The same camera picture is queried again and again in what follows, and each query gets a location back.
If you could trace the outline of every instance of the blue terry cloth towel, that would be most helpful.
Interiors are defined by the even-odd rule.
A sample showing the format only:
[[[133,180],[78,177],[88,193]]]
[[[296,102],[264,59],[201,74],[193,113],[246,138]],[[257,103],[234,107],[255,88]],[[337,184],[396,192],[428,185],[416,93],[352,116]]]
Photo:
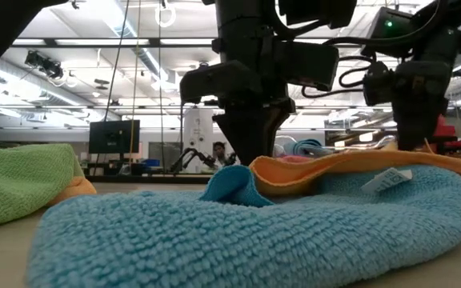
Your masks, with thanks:
[[[31,288],[338,287],[435,258],[461,243],[461,176],[406,166],[329,174],[319,194],[274,204],[244,166],[200,192],[79,196],[49,209],[27,263]]]
[[[308,158],[321,158],[332,154],[331,150],[325,149],[315,139],[302,140],[300,142],[289,142],[284,144],[286,155],[296,155]]]

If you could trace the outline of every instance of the table surface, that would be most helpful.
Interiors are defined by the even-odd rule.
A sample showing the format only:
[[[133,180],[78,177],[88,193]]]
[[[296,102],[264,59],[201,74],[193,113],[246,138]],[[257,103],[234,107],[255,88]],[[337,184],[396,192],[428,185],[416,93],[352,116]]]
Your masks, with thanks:
[[[202,190],[200,185],[167,184],[96,184],[100,194],[134,190]],[[0,288],[25,287],[26,256],[33,232],[45,210],[28,217],[0,225]],[[410,268],[385,274],[377,279],[360,282],[351,287],[425,287],[461,288],[461,245],[445,255]]]

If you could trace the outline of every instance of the towel tag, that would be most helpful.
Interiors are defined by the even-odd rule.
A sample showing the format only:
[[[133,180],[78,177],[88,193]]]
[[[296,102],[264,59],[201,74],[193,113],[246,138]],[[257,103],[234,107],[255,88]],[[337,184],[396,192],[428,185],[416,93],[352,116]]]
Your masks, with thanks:
[[[389,168],[382,173],[376,175],[373,180],[364,184],[360,190],[368,194],[376,194],[387,188],[391,188],[399,183],[412,179],[411,170],[399,171],[395,168]]]

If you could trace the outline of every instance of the computer monitor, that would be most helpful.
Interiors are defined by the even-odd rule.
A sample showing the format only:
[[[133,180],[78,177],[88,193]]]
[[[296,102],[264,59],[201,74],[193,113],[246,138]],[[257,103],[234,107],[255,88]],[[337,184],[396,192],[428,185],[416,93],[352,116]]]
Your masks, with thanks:
[[[140,121],[108,121],[90,123],[90,154],[124,154],[131,150],[131,131],[133,131],[133,150],[139,152]]]

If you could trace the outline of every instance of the person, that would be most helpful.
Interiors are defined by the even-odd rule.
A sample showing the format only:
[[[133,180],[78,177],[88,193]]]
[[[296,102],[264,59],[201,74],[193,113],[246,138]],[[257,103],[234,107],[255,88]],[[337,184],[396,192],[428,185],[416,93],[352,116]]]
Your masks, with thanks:
[[[223,142],[213,143],[213,154],[216,162],[214,163],[218,168],[225,166],[227,156],[225,154],[225,144]]]

